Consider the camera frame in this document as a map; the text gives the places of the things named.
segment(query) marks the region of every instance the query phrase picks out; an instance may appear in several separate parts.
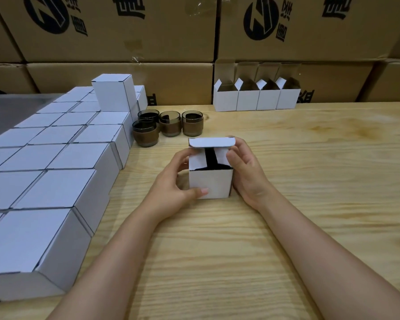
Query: person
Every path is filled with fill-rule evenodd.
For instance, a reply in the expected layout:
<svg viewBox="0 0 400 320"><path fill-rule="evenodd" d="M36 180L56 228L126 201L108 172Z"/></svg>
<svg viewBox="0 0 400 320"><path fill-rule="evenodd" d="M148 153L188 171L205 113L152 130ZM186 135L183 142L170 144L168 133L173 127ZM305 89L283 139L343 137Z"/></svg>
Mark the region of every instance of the person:
<svg viewBox="0 0 400 320"><path fill-rule="evenodd" d="M294 207L268 181L243 139L227 153L233 186L257 210L299 272L325 319L400 320L400 291ZM207 189L180 190L178 172L193 148L175 154L142 203L49 315L49 320L120 320L155 227Z"/></svg>

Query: hand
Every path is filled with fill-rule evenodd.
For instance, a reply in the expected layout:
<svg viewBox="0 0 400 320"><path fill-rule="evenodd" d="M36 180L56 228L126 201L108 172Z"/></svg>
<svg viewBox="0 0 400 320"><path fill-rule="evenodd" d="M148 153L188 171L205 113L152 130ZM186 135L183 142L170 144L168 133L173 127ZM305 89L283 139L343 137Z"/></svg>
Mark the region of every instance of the hand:
<svg viewBox="0 0 400 320"><path fill-rule="evenodd" d="M227 160L234 168L233 186L253 209L261 210L277 190L269 182L246 142L235 137L235 146L229 148Z"/></svg>
<svg viewBox="0 0 400 320"><path fill-rule="evenodd" d="M181 190L176 186L178 172L188 169L188 157L196 152L194 148L178 151L170 163L157 175L140 204L139 207L151 213L157 223L174 215L189 201L201 198L208 193L207 188Z"/></svg>

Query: person's right forearm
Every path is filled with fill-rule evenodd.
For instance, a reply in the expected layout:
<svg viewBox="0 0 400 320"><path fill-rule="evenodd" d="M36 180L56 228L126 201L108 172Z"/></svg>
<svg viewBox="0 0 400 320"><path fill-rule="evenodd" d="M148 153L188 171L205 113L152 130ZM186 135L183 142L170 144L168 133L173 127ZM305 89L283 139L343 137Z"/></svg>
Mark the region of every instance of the person's right forearm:
<svg viewBox="0 0 400 320"><path fill-rule="evenodd" d="M277 190L260 213L326 319L400 319L400 292Z"/></svg>

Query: wooden tabletop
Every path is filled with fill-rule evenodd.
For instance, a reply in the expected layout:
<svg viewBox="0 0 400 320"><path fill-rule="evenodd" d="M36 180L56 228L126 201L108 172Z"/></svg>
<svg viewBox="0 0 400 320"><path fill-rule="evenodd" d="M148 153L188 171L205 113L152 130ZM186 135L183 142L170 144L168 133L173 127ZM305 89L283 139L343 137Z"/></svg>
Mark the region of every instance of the wooden tabletop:
<svg viewBox="0 0 400 320"><path fill-rule="evenodd" d="M296 207L400 290L400 103L246 112L158 108L202 111L204 137L244 138ZM131 148L81 274L187 145L183 134L160 134L151 148ZM59 299L0 303L0 319L43 320ZM232 191L228 199L199 200L157 228L127 318L321 316L264 220Z"/></svg>

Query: smoky glass cup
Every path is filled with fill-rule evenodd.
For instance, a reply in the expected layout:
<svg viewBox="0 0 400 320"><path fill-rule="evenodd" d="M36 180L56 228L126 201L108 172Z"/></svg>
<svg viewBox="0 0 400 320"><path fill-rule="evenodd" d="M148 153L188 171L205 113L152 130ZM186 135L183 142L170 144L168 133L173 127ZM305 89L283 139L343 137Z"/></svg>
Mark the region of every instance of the smoky glass cup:
<svg viewBox="0 0 400 320"><path fill-rule="evenodd" d="M154 110L154 109L142 110L142 111L138 112L138 120L141 120L141 119L154 120L157 123L157 127L160 132L159 114L160 114L160 112L158 110Z"/></svg>
<svg viewBox="0 0 400 320"><path fill-rule="evenodd" d="M181 133L181 115L176 111L165 111L159 115L160 129L166 137L175 137Z"/></svg>
<svg viewBox="0 0 400 320"><path fill-rule="evenodd" d="M153 119L142 118L132 124L133 138L141 147L154 146L159 141L159 129Z"/></svg>
<svg viewBox="0 0 400 320"><path fill-rule="evenodd" d="M203 113L195 110L182 113L182 131L189 137L200 136L203 132Z"/></svg>

